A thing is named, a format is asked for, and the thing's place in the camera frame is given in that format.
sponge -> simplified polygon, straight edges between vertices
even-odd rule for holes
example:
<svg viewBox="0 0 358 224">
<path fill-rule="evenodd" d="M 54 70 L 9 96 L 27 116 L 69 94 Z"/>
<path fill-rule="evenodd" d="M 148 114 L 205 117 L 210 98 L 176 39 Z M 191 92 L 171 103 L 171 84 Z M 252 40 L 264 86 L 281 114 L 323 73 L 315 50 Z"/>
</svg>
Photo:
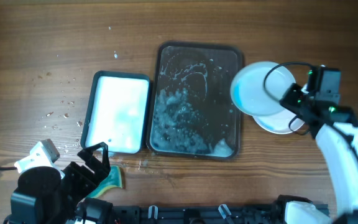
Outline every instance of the sponge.
<svg viewBox="0 0 358 224">
<path fill-rule="evenodd" d="M 121 171 L 118 166 L 111 166 L 109 175 L 86 197 L 98 198 L 105 191 L 112 188 L 122 188 Z"/>
</svg>

black rectangular tray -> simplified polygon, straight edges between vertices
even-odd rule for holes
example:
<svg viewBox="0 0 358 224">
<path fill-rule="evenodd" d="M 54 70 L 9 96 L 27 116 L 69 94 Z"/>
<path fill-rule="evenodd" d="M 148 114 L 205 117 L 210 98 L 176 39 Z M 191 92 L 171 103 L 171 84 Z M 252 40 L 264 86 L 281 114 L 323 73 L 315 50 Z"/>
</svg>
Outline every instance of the black rectangular tray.
<svg viewBox="0 0 358 224">
<path fill-rule="evenodd" d="M 147 147 L 157 154 L 228 159 L 240 148 L 242 113 L 230 85 L 244 66 L 235 47 L 166 42 L 158 50 Z"/>
<path fill-rule="evenodd" d="M 80 145 L 83 149 L 86 148 L 85 142 L 86 142 L 86 138 L 88 136 L 88 130 L 89 130 L 89 124 L 90 124 L 91 115 L 92 115 L 92 111 L 93 111 L 96 87 L 98 86 L 99 78 L 102 76 L 143 79 L 143 80 L 147 80 L 147 82 L 149 83 L 149 90 L 148 90 L 148 93 L 146 96 L 147 99 L 146 99 L 146 107 L 145 107 L 145 114 L 144 114 L 144 122 L 143 122 L 143 127 L 142 127 L 142 139 L 141 139 L 141 144 L 140 144 L 141 147 L 137 151 L 137 152 L 139 152 L 142 147 L 145 147 L 145 134 L 146 134 L 147 116 L 148 116 L 148 112 L 149 112 L 149 101 L 150 101 L 150 93 L 151 93 L 150 79 L 147 75 L 144 75 L 144 74 L 125 73 L 125 72 L 109 72 L 109 71 L 98 71 L 94 74 L 93 81 L 92 81 L 92 87 L 91 87 L 91 93 L 89 96 L 88 109 L 86 110 L 83 132 L 81 135 Z"/>
</svg>

wooden table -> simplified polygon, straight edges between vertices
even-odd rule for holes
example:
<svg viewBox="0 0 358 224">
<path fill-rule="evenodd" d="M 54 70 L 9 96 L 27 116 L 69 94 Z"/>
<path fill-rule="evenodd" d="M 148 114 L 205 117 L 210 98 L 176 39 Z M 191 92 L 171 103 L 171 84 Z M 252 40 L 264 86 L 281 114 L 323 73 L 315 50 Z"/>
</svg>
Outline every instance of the wooden table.
<svg viewBox="0 0 358 224">
<path fill-rule="evenodd" d="M 246 63 L 340 68 L 341 103 L 358 114 L 357 1 L 0 6 L 0 166 L 12 166 L 48 138 L 59 147 L 59 167 L 80 162 L 77 122 L 85 118 L 93 75 L 113 70 L 153 78 L 166 40 L 235 45 Z M 300 83 L 307 79 L 303 71 L 294 74 Z M 335 213 L 325 161 L 309 136 L 270 134 L 244 116 L 241 144 L 231 161 L 153 156 L 148 149 L 113 157 L 125 172 L 125 189 L 101 199 L 172 207 L 270 203 L 290 194 L 327 203 Z M 10 214 L 18 176 L 0 172 L 0 223 Z"/>
</svg>

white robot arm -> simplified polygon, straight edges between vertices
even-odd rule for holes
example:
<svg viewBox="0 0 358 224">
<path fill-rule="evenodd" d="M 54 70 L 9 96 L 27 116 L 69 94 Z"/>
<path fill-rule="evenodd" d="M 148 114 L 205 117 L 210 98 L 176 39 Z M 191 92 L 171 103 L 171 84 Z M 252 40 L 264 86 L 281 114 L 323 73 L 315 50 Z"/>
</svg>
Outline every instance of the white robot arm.
<svg viewBox="0 0 358 224">
<path fill-rule="evenodd" d="M 351 145 L 332 127 L 324 124 L 316 135 L 316 143 L 326 160 L 333 183 L 337 217 L 358 211 L 358 128 L 349 123 L 334 123 L 346 135 L 352 135 Z M 333 221 L 306 202 L 288 202 L 285 208 L 288 224 L 332 223 Z"/>
<path fill-rule="evenodd" d="M 285 204 L 284 219 L 287 224 L 358 223 L 358 121 L 351 108 L 338 106 L 341 72 L 304 62 L 283 63 L 265 77 L 268 95 L 266 79 L 273 70 L 286 65 L 306 65 L 311 69 L 306 91 L 293 83 L 279 102 L 296 114 L 293 120 L 302 119 L 316 139 L 333 183 L 338 219 L 332 221 L 312 204 L 296 200 Z"/>
</svg>

white plate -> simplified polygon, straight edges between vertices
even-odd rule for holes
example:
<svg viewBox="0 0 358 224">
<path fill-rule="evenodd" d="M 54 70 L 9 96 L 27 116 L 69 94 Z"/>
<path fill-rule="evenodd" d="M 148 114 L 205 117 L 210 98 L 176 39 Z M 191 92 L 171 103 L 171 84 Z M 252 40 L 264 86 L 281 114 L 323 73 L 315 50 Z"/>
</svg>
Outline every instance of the white plate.
<svg viewBox="0 0 358 224">
<path fill-rule="evenodd" d="M 259 124 L 266 131 L 270 131 L 275 134 L 290 134 L 292 131 L 288 128 L 288 124 L 295 117 L 295 114 L 289 110 L 284 109 L 283 111 L 273 114 L 270 116 L 252 116 L 256 123 Z M 300 119 L 294 120 L 291 124 L 291 129 L 296 131 L 302 127 L 303 122 Z"/>
<path fill-rule="evenodd" d="M 256 62 L 244 67 L 234 77 L 230 94 L 236 107 L 252 116 L 270 116 L 284 110 L 275 100 L 266 94 L 263 81 L 275 62 Z M 280 99 L 295 79 L 285 67 L 274 70 L 266 81 L 267 90 Z"/>
</svg>

